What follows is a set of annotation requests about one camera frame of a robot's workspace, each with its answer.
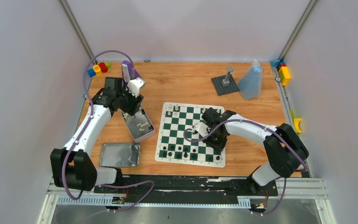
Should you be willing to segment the silver tin box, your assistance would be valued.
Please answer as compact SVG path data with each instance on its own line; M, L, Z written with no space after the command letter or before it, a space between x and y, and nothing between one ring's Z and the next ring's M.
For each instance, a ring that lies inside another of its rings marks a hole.
M142 106L139 107L134 116L123 111L120 113L134 142L140 143L155 135L155 127Z

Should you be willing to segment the green white chess board mat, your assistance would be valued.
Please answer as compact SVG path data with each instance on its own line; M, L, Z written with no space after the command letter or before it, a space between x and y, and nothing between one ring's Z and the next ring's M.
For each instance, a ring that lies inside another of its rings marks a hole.
M214 150L206 143L190 142L185 137L197 140L204 135L184 132L195 124L205 123L201 118L208 108L224 112L224 107L165 102L162 108L158 131L155 161L223 168L226 165L225 151Z

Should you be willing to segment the silver tin lid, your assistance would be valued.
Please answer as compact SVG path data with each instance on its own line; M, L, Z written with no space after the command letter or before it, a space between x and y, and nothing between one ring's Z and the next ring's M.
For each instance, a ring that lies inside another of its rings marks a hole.
M139 143L104 143L99 166L109 168L136 167L140 160Z

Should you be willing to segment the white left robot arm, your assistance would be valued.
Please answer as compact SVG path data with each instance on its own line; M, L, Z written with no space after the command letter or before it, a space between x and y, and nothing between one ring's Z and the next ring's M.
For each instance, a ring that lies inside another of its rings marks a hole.
M105 86L92 98L87 114L74 136L63 148L50 154L54 184L57 187L90 191L104 185L113 193L124 188L124 180L116 168L96 168L90 158L103 127L117 110L128 115L139 111L145 81L135 78L124 83L123 78L107 77Z

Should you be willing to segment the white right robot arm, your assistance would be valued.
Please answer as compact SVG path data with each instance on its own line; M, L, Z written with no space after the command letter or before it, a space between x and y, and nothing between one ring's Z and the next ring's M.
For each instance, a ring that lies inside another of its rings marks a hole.
M261 194L271 181L290 177L300 166L303 172L308 169L305 160L309 152L289 124L266 125L234 111L219 113L213 108L208 108L201 118L203 122L195 124L194 130L215 150L223 150L229 135L243 137L264 147L268 162L258 167L247 182L249 192L254 195Z

